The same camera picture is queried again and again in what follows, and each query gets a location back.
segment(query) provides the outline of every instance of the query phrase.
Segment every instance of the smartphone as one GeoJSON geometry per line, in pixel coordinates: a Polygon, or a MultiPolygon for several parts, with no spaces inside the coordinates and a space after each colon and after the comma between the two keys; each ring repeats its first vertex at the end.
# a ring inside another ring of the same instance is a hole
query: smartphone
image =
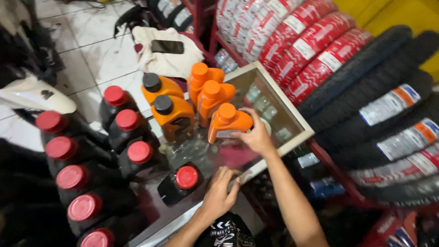
{"type": "Polygon", "coordinates": [[[152,52],[183,54],[184,44],[181,41],[153,40],[151,50],[152,52]]]}

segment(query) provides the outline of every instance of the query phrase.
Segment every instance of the glass display case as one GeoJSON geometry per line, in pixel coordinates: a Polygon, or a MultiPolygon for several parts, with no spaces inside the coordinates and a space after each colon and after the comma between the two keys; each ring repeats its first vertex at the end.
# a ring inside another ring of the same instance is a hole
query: glass display case
{"type": "MultiPolygon", "coordinates": [[[[259,62],[227,74],[224,83],[236,87],[236,95],[231,101],[236,109],[256,109],[281,156],[314,134],[259,62]]],[[[133,189],[138,194],[140,209],[147,216],[150,225],[134,238],[129,246],[160,246],[159,243],[166,241],[201,205],[210,178],[218,167],[227,165],[232,169],[241,170],[242,184],[266,169],[265,160],[243,143],[234,146],[210,145],[207,142],[207,129],[198,127],[188,135],[187,140],[166,142],[155,119],[150,117],[148,121],[162,143],[160,150],[168,157],[171,169],[191,161],[202,173],[204,183],[172,207],[166,206],[157,192],[158,185],[169,171],[159,171],[153,178],[148,177],[145,183],[135,184],[133,189]]]]}

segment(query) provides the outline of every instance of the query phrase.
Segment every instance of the human arm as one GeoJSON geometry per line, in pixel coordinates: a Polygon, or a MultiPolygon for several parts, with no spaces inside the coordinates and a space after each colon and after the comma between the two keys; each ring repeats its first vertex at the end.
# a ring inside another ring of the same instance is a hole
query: human arm
{"type": "Polygon", "coordinates": [[[236,201],[240,182],[240,178],[236,178],[230,193],[227,192],[227,185],[233,174],[234,171],[228,167],[218,169],[212,179],[210,189],[204,197],[203,204],[175,237],[166,244],[166,247],[193,246],[204,230],[232,208],[236,201]]]}
{"type": "Polygon", "coordinates": [[[234,132],[232,135],[240,138],[267,162],[282,218],[296,246],[327,247],[328,243],[313,208],[279,157],[265,124],[254,109],[242,110],[252,116],[254,129],[250,133],[234,132]]]}

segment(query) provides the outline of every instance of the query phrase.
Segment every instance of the yellow wall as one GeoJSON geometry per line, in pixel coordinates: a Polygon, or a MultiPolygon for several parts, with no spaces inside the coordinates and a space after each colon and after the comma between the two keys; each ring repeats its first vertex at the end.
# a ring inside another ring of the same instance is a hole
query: yellow wall
{"type": "MultiPolygon", "coordinates": [[[[414,35],[424,30],[439,32],[438,0],[333,0],[341,11],[357,20],[357,26],[374,35],[387,28],[405,24],[414,35]]],[[[439,82],[439,53],[421,66],[439,82]]]]}

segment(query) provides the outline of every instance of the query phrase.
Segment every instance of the human hand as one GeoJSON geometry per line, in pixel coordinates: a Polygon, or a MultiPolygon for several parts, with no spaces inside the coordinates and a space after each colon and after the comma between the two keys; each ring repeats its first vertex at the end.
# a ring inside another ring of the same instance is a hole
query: human hand
{"type": "Polygon", "coordinates": [[[254,152],[265,157],[269,153],[276,153],[276,148],[273,146],[270,136],[268,135],[265,124],[258,116],[258,113],[252,108],[244,107],[239,110],[246,111],[253,118],[253,130],[250,133],[233,132],[232,137],[240,138],[247,144],[254,152]]]}
{"type": "Polygon", "coordinates": [[[195,216],[201,218],[207,225],[212,224],[235,204],[241,182],[239,177],[234,180],[230,193],[227,192],[227,186],[235,173],[237,171],[230,170],[228,167],[220,167],[214,175],[209,191],[204,196],[203,204],[195,213],[195,216]]]}

